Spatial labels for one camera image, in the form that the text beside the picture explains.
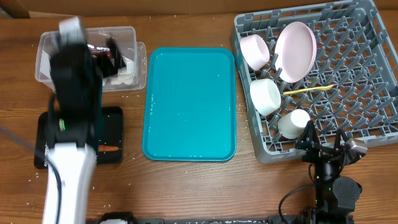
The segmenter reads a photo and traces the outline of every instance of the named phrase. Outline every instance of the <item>gray dish rack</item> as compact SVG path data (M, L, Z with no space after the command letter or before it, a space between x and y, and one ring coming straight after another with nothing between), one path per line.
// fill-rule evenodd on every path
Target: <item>gray dish rack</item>
M286 83L275 70L275 44L291 22L308 25L317 39L317 57L310 73L297 83ZM244 61L239 41L258 34L267 43L270 61L253 71ZM304 152L294 148L296 140L285 139L278 120L296 108L307 111L320 141L334 142L343 128L349 138L363 140L368 147L398 142L397 54L371 0L351 0L240 14L235 17L231 45L243 84L248 123L258 161L271 163L298 159ZM271 78L281 93L299 88L336 84L328 91L284 96L279 110L269 116L256 111L250 96L253 80Z

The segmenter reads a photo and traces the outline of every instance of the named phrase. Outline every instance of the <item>transparent bin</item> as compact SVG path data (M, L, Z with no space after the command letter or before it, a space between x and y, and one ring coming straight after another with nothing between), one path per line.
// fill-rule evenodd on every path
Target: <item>transparent bin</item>
M126 71L115 74L103 80L103 91L141 90L146 85L147 57L145 45L136 41L136 31L133 27L100 27L86 29L89 45L106 47L106 39L113 37L116 45L125 57ZM42 34L37 49L35 78L55 91L50 76L50 57L55 51L54 37L59 31Z

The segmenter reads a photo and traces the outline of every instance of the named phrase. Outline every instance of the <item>teal tray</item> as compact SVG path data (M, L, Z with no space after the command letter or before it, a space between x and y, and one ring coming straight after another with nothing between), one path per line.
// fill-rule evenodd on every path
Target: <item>teal tray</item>
M222 48L150 56L142 150L153 160L227 161L236 151L235 65Z

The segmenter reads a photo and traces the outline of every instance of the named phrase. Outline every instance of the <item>yellow utensil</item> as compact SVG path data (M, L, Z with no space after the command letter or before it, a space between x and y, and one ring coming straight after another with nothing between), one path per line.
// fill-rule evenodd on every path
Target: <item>yellow utensil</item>
M325 91L325 90L330 90L330 89L333 88L334 86L335 86L335 84L328 85L328 86L317 86L317 87L306 88L306 89L301 89L301 90L286 91L286 92L283 93L283 95L291 95L291 94L296 94L296 93L304 93L304 92L306 92L306 91L312 91L312 90L321 90L321 91Z

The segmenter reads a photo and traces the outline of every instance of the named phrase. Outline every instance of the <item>black object in plastic container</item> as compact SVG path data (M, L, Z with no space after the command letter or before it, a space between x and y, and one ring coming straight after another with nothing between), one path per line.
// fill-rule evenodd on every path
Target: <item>black object in plastic container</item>
M120 148L117 151L111 152L97 152L97 164L109 164L119 163L123 159L123 112L118 106L109 106L102 108L102 114L104 118L104 133L102 138L99 140L99 145L104 146L116 146ZM47 125L48 114L47 112L42 113L39 116L39 122L37 124L37 136L36 136L36 152L45 152L45 134L44 127ZM44 161L39 157L34 156L34 165L38 169L46 169Z

